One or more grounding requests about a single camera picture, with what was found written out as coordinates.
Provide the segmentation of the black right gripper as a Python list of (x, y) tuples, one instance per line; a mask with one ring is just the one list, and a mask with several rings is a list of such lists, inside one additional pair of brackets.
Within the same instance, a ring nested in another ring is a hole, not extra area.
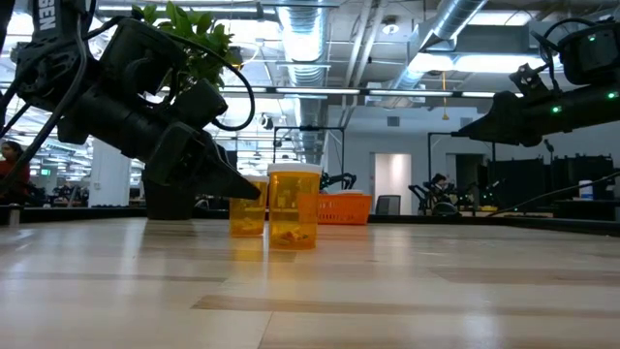
[(562, 99), (527, 102), (501, 92), (488, 103), (485, 114), (458, 131), (473, 141), (537, 145), (543, 136), (581, 128), (579, 113)]

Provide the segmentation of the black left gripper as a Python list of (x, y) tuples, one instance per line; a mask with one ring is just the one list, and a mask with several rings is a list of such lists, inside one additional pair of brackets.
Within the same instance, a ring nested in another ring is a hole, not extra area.
[(143, 175), (156, 184), (195, 186), (198, 193), (215, 197), (255, 200), (260, 190), (230, 164), (227, 151), (205, 131), (173, 122), (156, 142)]

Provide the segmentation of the orange plastic basket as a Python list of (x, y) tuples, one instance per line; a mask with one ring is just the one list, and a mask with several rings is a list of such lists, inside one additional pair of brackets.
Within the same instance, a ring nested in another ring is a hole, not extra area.
[(321, 194), (318, 222), (320, 225), (366, 225), (372, 197), (361, 194)]

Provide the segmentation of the black computer monitor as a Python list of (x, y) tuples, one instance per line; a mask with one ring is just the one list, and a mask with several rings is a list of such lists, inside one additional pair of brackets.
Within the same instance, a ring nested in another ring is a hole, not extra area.
[[(576, 186), (581, 180), (596, 181), (615, 172), (613, 160), (609, 155), (575, 155), (574, 157), (555, 157), (552, 161), (552, 190)], [(596, 183), (593, 187), (595, 200), (613, 198), (615, 179)], [(557, 200), (572, 200), (579, 196), (579, 189), (566, 191), (555, 196)]]
[(542, 195), (546, 191), (542, 158), (503, 160), (490, 163), (491, 183), (498, 181), (496, 194), (512, 206)]

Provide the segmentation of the black plant pot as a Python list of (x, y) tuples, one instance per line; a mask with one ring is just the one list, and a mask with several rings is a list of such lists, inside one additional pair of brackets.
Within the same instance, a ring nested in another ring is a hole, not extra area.
[(146, 216), (151, 220), (189, 220), (195, 206), (195, 192), (164, 186), (146, 180), (143, 183)]

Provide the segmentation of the person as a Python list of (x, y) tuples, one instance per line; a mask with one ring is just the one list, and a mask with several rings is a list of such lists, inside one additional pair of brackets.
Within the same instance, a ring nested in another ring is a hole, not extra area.
[[(5, 141), (1, 145), (1, 153), (4, 159), (0, 161), (0, 180), (4, 179), (14, 168), (16, 162), (23, 154), (23, 149), (19, 143)], [(23, 205), (26, 202), (28, 194), (26, 185), (29, 183), (29, 180), (30, 168), (28, 165), (24, 165), (13, 186), (4, 194), (0, 195), (0, 206), (7, 206), (10, 204)]]
[(456, 193), (453, 183), (443, 174), (435, 174), (430, 181), (432, 214), (434, 216), (458, 216), (459, 211), (451, 196)]

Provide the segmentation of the grey chair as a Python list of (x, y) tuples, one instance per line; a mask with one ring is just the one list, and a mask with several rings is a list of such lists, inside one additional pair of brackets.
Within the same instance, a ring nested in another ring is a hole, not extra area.
[(399, 215), (401, 197), (399, 195), (380, 195), (375, 205), (376, 215)]

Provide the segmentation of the long ceiling light strip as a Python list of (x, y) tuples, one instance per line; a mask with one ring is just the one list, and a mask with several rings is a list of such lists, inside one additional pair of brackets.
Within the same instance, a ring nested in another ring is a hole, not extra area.
[(358, 95), (378, 97), (446, 97), (446, 98), (475, 98), (490, 99), (495, 92), (487, 91), (457, 91), (457, 90), (388, 90), (368, 88), (326, 88), (326, 87), (252, 87), (255, 95), (259, 94), (293, 94), (293, 95)]

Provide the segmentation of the green leafy plant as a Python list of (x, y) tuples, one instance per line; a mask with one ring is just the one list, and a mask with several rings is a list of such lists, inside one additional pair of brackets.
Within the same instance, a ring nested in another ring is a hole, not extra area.
[(133, 5), (132, 14), (164, 33), (186, 54), (181, 67), (167, 74), (164, 87), (169, 92), (182, 92), (200, 79), (206, 79), (217, 90), (224, 87), (224, 73), (241, 67), (237, 49), (232, 47), (233, 34), (212, 13), (184, 10), (172, 1), (166, 3), (162, 15), (157, 8), (154, 3)]

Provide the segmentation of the black metal stand frame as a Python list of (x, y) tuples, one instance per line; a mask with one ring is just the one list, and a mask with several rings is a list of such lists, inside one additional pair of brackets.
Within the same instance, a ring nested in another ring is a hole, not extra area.
[[(426, 134), (426, 151), (427, 151), (427, 178), (430, 181), (432, 179), (432, 175), (433, 175), (433, 169), (432, 169), (432, 154), (433, 154), (433, 144), (432, 144), (432, 138), (434, 136), (447, 136), (447, 137), (451, 137), (451, 138), (467, 138), (470, 139), (469, 136), (466, 133), (460, 132), (460, 131), (454, 131), (454, 132), (428, 132)], [(496, 163), (496, 142), (491, 142), (491, 157), (490, 157), (490, 161), (493, 165), (495, 165)]]

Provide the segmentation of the silver slanted ventilation duct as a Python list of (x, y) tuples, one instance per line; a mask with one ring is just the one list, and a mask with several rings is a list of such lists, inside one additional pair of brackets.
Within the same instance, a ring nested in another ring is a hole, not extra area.
[(414, 26), (406, 51), (406, 64), (383, 89), (413, 90), (430, 72), (452, 69), (450, 53), (457, 37), (488, 0), (441, 0), (436, 14)]

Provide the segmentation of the black aluminium table frame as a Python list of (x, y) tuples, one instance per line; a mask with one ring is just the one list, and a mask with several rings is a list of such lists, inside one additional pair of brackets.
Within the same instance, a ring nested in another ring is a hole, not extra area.
[[(61, 222), (112, 218), (145, 217), (146, 209), (137, 207), (19, 207), (20, 223)], [(463, 226), (506, 226), (539, 229), (594, 236), (620, 238), (620, 223), (596, 220), (574, 220), (541, 217), (435, 217), (413, 215), (375, 215), (368, 218), (371, 224), (420, 224)]]

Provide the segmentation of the silver round ventilation duct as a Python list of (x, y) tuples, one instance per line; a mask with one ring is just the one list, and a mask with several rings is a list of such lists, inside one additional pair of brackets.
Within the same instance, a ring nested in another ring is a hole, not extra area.
[[(320, 66), (326, 54), (327, 9), (309, 6), (280, 7), (285, 57), (293, 87), (325, 87), (326, 68)], [(299, 97), (295, 102), (298, 126), (326, 126), (326, 99)]]

